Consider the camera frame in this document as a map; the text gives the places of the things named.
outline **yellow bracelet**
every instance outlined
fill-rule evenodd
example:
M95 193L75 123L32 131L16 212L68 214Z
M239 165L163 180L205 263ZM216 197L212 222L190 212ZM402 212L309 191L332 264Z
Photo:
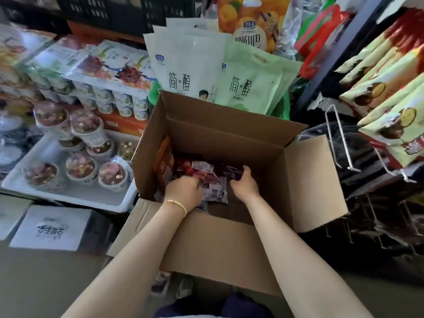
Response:
M170 203L174 203L176 205L178 205L180 208L182 208L184 210L184 217L186 217L187 215L187 209L184 207L184 205L182 205L180 202L176 201L176 200L167 200L166 202L170 202Z

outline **person's right hand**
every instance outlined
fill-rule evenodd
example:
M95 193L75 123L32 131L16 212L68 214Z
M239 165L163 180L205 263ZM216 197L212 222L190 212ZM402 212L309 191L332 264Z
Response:
M241 201L246 204L249 199L255 198L260 195L258 184L253 179L249 166L244 165L243 169L244 172L243 176L241 177L241 180L231 180L230 185L234 191L234 194L236 194L236 197L241 199Z
M203 188L199 184L199 179L190 176L183 176L170 182L165 189L165 199L180 202L190 212L200 205Z

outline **dark blue pants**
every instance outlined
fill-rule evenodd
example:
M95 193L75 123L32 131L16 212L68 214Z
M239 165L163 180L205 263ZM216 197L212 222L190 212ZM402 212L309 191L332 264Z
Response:
M194 296L177 299L172 305L160 308L153 318L190 315L215 315L225 318L274 318L264 305L242 293L235 293L218 304L214 312L205 312Z

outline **orange box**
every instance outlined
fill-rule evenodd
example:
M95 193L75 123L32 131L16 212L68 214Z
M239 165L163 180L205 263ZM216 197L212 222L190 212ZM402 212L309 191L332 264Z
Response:
M134 117L122 117L117 111L111 114L95 112L104 122L104 128L121 133L141 136L147 126L147 120L137 120Z

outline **sneaker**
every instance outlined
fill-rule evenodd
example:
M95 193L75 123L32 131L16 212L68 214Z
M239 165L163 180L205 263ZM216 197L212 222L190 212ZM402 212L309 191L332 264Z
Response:
M177 291L177 299L185 298L193 294L193 279L190 276L184 277Z

